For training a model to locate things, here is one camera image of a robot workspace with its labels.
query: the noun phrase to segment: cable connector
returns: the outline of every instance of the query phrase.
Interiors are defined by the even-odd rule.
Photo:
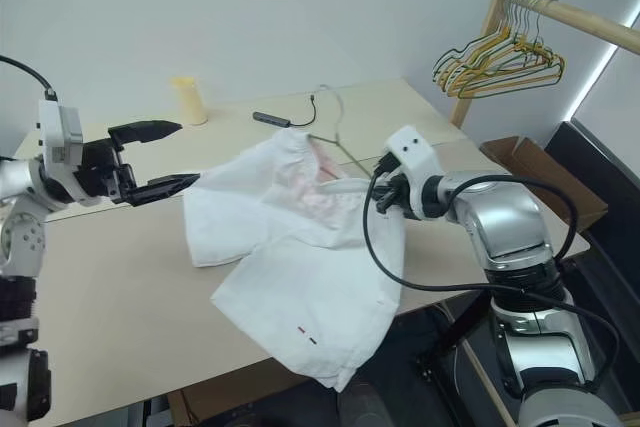
[[[388,174],[400,167],[400,161],[391,152],[387,152],[382,156],[373,171],[374,175],[380,177],[382,174]]]

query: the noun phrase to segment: white wall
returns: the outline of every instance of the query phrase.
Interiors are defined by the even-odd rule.
[[[633,28],[640,29],[640,19]],[[640,56],[618,49],[574,118],[640,177],[638,82]]]
[[[407,76],[436,107],[431,66],[480,29],[489,0],[1,0],[2,49],[39,69],[84,120],[173,108],[173,75],[200,79],[209,101],[246,99]],[[565,0],[612,19],[635,0]],[[545,141],[604,50],[543,24],[568,59],[555,88],[474,103],[476,140],[518,133]],[[0,151],[36,120],[40,89],[2,68]]]

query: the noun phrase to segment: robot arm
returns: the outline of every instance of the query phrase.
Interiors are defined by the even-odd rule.
[[[38,339],[32,316],[36,278],[45,248],[43,223],[67,204],[94,205],[100,197],[133,206],[173,195],[199,175],[171,175],[139,187],[123,144],[149,142],[181,128],[165,121],[109,129],[109,138],[83,143],[78,113],[57,100],[40,102],[43,155],[0,160],[0,425],[25,426],[44,416],[51,402],[47,352],[31,349]]]
[[[386,151],[376,170],[389,174],[376,188],[379,212],[395,204],[413,219],[444,216],[465,228],[490,283],[573,304],[540,209],[523,185],[483,182],[452,199],[457,187],[489,173],[443,173],[435,152],[411,127],[395,133]],[[509,293],[494,293],[491,310],[505,388],[523,402],[520,426],[621,425],[587,389],[595,371],[576,314]]]

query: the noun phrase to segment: clothes rack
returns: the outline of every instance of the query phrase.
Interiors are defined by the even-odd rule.
[[[509,1],[640,55],[640,31],[558,0],[542,0],[535,4],[529,4],[523,0]],[[489,35],[497,29],[504,15],[504,3],[504,0],[491,0],[482,25],[482,35]],[[455,103],[449,120],[456,127],[462,126],[471,106],[471,100],[458,99]]]

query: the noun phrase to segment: beige tabletop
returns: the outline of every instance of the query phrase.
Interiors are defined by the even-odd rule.
[[[371,97],[385,100],[375,102],[366,94],[369,88],[375,92]],[[497,168],[404,82],[351,89],[341,90],[348,108],[343,138],[358,159],[369,159],[368,165],[373,164],[370,158],[379,153],[388,135],[410,123],[436,144],[445,170]],[[155,176],[164,167],[168,171],[203,169],[227,160],[248,146],[239,140],[247,138],[244,130],[254,132],[245,142],[273,132],[247,118],[254,107],[274,112],[285,103],[278,99],[243,103],[237,107],[242,115],[226,106],[225,115],[237,118],[227,120],[226,133],[220,131],[220,137],[209,134],[205,140],[196,129],[192,134],[185,129],[180,142],[171,141],[173,151],[180,155],[169,155],[171,149],[157,142],[157,149],[168,157],[144,157],[140,149],[136,167],[153,164],[146,172]],[[363,117],[362,124],[352,117],[356,115]],[[225,122],[224,118],[220,114],[210,123]],[[322,125],[316,132],[320,133]],[[241,131],[242,136],[231,135]],[[207,155],[194,153],[197,148],[189,146],[193,142],[197,148],[206,147]],[[151,145],[144,147],[151,150]],[[344,160],[337,154],[336,158]],[[548,208],[542,209],[557,249],[566,226]],[[444,221],[408,222],[407,230],[406,278],[430,284],[485,281],[461,227]],[[115,409],[268,357],[209,302],[234,265],[191,266],[180,197],[51,220],[46,233],[48,247],[36,304],[41,320],[37,347],[49,351],[53,406],[33,425],[58,425]],[[570,252],[587,248],[578,238]],[[404,290],[400,311],[451,295]]]

